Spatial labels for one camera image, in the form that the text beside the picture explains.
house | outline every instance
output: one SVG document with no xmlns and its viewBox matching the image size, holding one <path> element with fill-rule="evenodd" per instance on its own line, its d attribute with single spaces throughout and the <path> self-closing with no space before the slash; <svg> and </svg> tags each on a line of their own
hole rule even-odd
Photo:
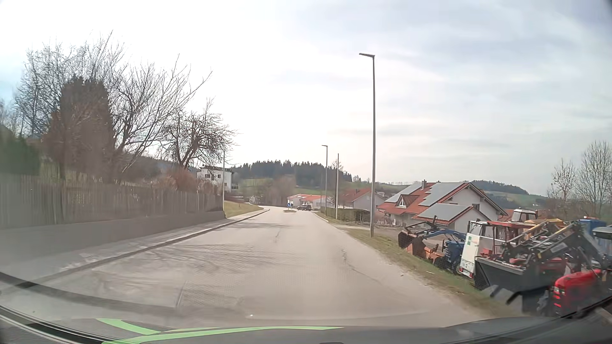
<svg viewBox="0 0 612 344">
<path fill-rule="evenodd" d="M 329 208 L 333 208 L 334 204 L 321 195 L 307 195 L 304 193 L 298 193 L 297 195 L 287 197 L 287 203 L 291 203 L 293 206 L 301 206 L 302 204 L 308 204 L 312 208 L 320 208 L 321 204 Z"/>
<path fill-rule="evenodd" d="M 231 192 L 232 189 L 232 172 L 229 168 L 216 167 L 216 166 L 202 166 L 201 170 L 197 172 L 197 176 L 200 179 L 212 181 L 213 184 L 220 185 L 223 182 L 225 186 L 225 192 Z"/>
<path fill-rule="evenodd" d="M 467 231 L 470 220 L 496 220 L 506 211 L 470 182 L 415 182 L 377 207 L 385 222 L 413 225 L 433 221 Z"/>
<path fill-rule="evenodd" d="M 369 187 L 363 189 L 354 189 L 340 197 L 340 206 L 344 208 L 370 210 L 372 189 Z M 374 205 L 379 206 L 384 202 L 384 198 L 374 193 Z"/>
</svg>

lamp post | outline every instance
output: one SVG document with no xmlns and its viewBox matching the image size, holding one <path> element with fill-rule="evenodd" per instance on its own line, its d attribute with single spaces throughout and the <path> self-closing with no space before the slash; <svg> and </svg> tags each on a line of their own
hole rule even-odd
<svg viewBox="0 0 612 344">
<path fill-rule="evenodd" d="M 327 216 L 327 145 L 322 144 L 325 147 L 325 216 Z"/>
<path fill-rule="evenodd" d="M 223 172 L 221 173 L 221 195 L 222 195 L 222 205 L 223 211 L 225 211 L 225 150 L 223 151 Z"/>
<path fill-rule="evenodd" d="M 370 204 L 370 237 L 374 236 L 374 185 L 376 184 L 376 74 L 374 73 L 374 55 L 359 53 L 372 58 L 372 194 Z"/>
</svg>

blue tractor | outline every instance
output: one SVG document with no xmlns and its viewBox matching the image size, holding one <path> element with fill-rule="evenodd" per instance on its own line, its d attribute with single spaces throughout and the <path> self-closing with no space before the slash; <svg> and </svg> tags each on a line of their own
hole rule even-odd
<svg viewBox="0 0 612 344">
<path fill-rule="evenodd" d="M 411 231 L 412 227 L 423 223 L 429 225 L 430 228 L 427 230 Z M 423 242 L 423 240 L 436 236 L 445 237 L 442 240 L 441 248 L 439 243 L 426 245 Z M 461 262 L 461 253 L 465 245 L 465 238 L 465 233 L 438 227 L 434 219 L 433 222 L 420 222 L 405 227 L 398 234 L 397 242 L 401 248 L 406 249 L 412 255 L 427 260 L 440 269 L 447 269 L 457 273 L 459 263 Z"/>
</svg>

wooden fence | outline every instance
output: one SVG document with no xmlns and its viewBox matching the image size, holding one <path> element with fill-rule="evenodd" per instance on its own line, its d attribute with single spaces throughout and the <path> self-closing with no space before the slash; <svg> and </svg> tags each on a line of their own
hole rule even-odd
<svg viewBox="0 0 612 344">
<path fill-rule="evenodd" d="M 222 197 L 132 183 L 0 174 L 0 228 L 222 210 Z"/>
</svg>

asphalt road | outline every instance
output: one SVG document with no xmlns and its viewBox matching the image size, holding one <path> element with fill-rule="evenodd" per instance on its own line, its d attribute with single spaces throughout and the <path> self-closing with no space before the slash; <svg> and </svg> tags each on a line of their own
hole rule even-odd
<svg viewBox="0 0 612 344">
<path fill-rule="evenodd" d="M 172 327 L 449 326 L 482 319 L 315 214 L 270 209 L 46 283 L 69 294 L 33 287 L 2 295 L 0 303 L 44 320 L 122 318 Z"/>
</svg>

